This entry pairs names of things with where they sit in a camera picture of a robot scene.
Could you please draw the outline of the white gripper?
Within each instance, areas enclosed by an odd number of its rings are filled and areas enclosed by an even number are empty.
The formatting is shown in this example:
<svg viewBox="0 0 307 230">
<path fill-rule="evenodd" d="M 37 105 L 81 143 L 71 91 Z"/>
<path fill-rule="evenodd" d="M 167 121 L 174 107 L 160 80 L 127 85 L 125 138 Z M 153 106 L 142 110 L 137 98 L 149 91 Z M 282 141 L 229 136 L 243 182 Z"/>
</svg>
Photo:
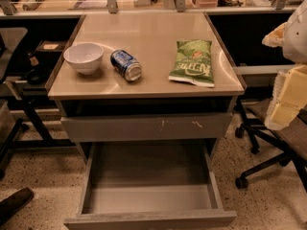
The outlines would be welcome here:
<svg viewBox="0 0 307 230">
<path fill-rule="evenodd" d="M 282 47 L 286 22 L 262 39 L 268 47 Z M 269 125 L 288 126 L 307 104 L 307 65 L 298 64 L 289 71 L 280 71 L 275 78 L 269 105 Z"/>
</svg>

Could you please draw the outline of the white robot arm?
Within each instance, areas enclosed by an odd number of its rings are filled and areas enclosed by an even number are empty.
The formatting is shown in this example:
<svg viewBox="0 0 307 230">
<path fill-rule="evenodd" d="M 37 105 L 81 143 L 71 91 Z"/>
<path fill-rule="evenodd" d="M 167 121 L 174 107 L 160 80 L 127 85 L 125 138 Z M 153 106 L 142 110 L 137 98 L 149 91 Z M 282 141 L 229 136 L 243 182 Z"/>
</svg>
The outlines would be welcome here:
<svg viewBox="0 0 307 230">
<path fill-rule="evenodd" d="M 272 100 L 265 118 L 265 126 L 280 130 L 287 127 L 307 104 L 307 9 L 301 4 L 276 29 L 267 34 L 262 43 L 281 47 L 283 57 L 295 63 L 289 71 L 279 71 L 274 81 Z"/>
</svg>

